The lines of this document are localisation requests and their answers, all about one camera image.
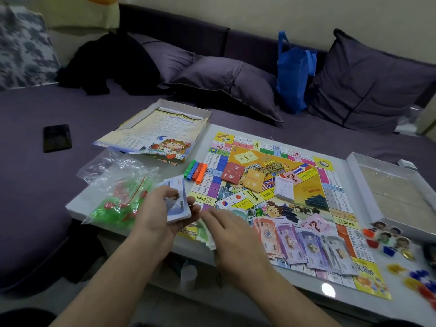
game board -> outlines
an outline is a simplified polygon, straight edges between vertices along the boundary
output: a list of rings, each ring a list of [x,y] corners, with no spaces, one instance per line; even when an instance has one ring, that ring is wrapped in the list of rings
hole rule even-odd
[[[222,181],[220,176],[228,162],[243,165],[245,172],[255,169],[266,174],[262,192],[244,188],[244,176],[237,185]],[[203,181],[200,185],[194,184],[189,193],[203,209],[212,206],[220,209],[242,208],[248,211],[249,223],[253,217],[265,216],[286,217],[299,224],[313,213],[319,213],[333,226],[332,235],[345,240],[360,275],[339,275],[310,269],[306,264],[288,265],[279,258],[272,264],[385,299],[391,298],[346,192],[329,160],[218,132],[204,163],[207,163],[208,168]],[[294,180],[294,200],[291,203],[274,196],[275,177],[280,174]],[[194,238],[195,231],[195,225],[191,225],[182,232]]]

phone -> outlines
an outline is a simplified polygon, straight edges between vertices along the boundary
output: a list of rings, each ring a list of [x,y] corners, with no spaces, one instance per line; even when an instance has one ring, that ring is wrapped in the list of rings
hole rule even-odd
[[[71,142],[70,126],[55,125],[44,127],[44,144],[45,153],[70,149],[73,147]]]

sofa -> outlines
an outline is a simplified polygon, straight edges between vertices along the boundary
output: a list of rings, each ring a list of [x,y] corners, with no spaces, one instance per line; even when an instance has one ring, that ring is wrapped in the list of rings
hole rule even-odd
[[[274,39],[134,5],[120,5],[120,11],[122,32],[147,35],[199,55],[242,60],[277,75]],[[318,51],[317,72],[325,55]],[[436,143],[427,137],[363,133],[304,112],[292,115],[280,110],[284,122],[274,123],[225,106],[211,107],[208,100],[193,102],[177,94],[130,96],[112,81],[108,87],[110,94],[101,96],[55,84],[0,92],[1,292],[19,292],[32,285],[40,291],[62,275],[53,273],[53,267],[69,241],[72,221],[65,205],[86,186],[75,175],[101,151],[92,142],[159,98],[210,109],[216,125],[337,158],[356,152],[389,163],[406,159],[436,189]],[[425,107],[434,90],[430,87],[416,104]],[[42,128],[58,124],[70,126],[73,147],[45,154]]]

white table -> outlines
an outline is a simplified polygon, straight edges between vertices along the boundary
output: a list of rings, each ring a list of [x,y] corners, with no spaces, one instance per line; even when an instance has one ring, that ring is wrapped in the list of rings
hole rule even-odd
[[[136,157],[143,161],[143,163],[147,166],[158,166],[160,168],[159,173],[162,178],[176,176],[182,174],[186,170],[186,167],[192,159],[200,162],[205,159],[211,142],[214,139],[216,132],[218,131],[242,137],[248,136],[249,138],[254,140],[274,144],[274,141],[272,140],[257,136],[251,136],[243,132],[234,131],[213,124],[208,124],[204,132],[203,138],[200,142],[197,143],[197,145],[191,152],[189,159],[182,165],[173,166],[170,164],[165,164],[148,156],[136,155]],[[369,226],[370,218],[368,212],[359,194],[357,184],[354,181],[351,171],[345,160],[323,154],[318,154],[316,152],[311,152],[305,149],[285,145],[282,143],[280,143],[280,146],[285,146],[293,150],[298,150],[305,154],[324,157],[332,161],[335,171],[340,178],[344,191],[347,193],[348,199],[355,211],[360,225],[362,227]],[[193,182],[186,181],[185,185],[186,191],[188,193],[193,185]],[[89,215],[94,210],[94,208],[101,202],[102,199],[104,198],[99,197],[98,194],[90,192],[88,187],[84,189],[83,192],[81,192],[67,205],[67,209],[69,210],[73,218],[83,220],[85,216]],[[128,235],[128,231],[126,230],[118,229],[107,225],[98,226],[121,235]],[[188,258],[196,259],[203,263],[207,263],[210,265],[215,264],[213,252],[205,247],[204,244],[197,241],[191,241],[181,236],[176,237],[172,251]],[[321,304],[324,306],[342,311],[343,313],[350,316],[368,318],[368,314],[372,314],[373,317],[370,320],[373,321],[379,319],[380,316],[383,316],[389,318],[404,319],[417,324],[421,324],[423,326],[434,326],[436,312],[431,308],[428,302],[426,302],[419,294],[403,286],[401,279],[397,276],[390,274],[386,269],[387,264],[399,263],[411,270],[430,270],[430,267],[425,262],[421,251],[414,251],[416,255],[415,262],[407,261],[399,254],[396,254],[394,258],[391,258],[377,250],[373,250],[372,252],[374,259],[380,269],[380,272],[382,273],[383,278],[389,288],[392,300],[385,300],[383,298],[379,298],[358,290],[329,282],[329,284],[333,286],[336,292],[336,297],[334,300],[332,300],[330,297],[325,296],[323,291],[321,290],[321,286],[326,282],[325,280],[321,280],[291,270],[282,269],[280,267],[276,267],[276,269],[294,286],[314,293],[314,298],[316,302],[321,302]],[[433,274],[433,279],[436,280],[434,272],[431,271],[431,273]],[[200,297],[195,299],[205,301],[207,302],[207,304],[219,307],[221,309],[230,310],[235,313],[241,313],[250,316],[251,318],[259,318],[261,320],[264,320],[263,315],[258,309],[254,307],[253,303],[237,291],[224,289],[224,292],[221,292],[220,294],[215,293],[213,295],[215,296],[215,298],[211,299],[210,296],[211,294],[202,293]]]

blue tote bag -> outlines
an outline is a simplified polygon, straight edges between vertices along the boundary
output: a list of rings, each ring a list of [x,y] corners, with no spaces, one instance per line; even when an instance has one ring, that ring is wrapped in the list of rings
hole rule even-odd
[[[307,78],[315,75],[317,53],[298,47],[282,53],[283,39],[289,42],[285,31],[280,31],[277,92],[283,98],[286,110],[298,113],[307,107],[304,102],[304,91]]]

